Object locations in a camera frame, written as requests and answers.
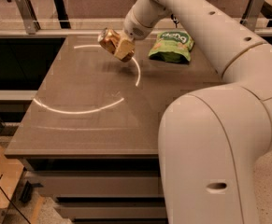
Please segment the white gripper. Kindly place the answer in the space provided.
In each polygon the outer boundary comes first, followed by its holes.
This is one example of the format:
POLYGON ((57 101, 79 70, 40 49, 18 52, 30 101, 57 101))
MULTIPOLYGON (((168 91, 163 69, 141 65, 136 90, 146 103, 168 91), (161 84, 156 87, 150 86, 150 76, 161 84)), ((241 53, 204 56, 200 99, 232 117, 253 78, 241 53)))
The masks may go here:
POLYGON ((123 22, 123 31, 120 31, 121 40, 115 50, 114 56, 121 61, 129 61, 135 52, 135 43, 128 40, 144 40, 152 29, 142 25, 132 11, 129 11, 123 22))

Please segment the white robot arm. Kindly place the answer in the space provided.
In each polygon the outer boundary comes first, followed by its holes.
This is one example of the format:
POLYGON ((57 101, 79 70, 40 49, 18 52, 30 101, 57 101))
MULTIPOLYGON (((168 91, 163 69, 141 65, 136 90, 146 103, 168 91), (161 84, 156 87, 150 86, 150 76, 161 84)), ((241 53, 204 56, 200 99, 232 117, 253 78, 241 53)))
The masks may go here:
POLYGON ((158 153, 169 224, 259 224, 253 166, 272 148, 272 45, 206 0, 137 0, 118 55, 166 12, 190 33, 221 86, 164 112, 158 153))

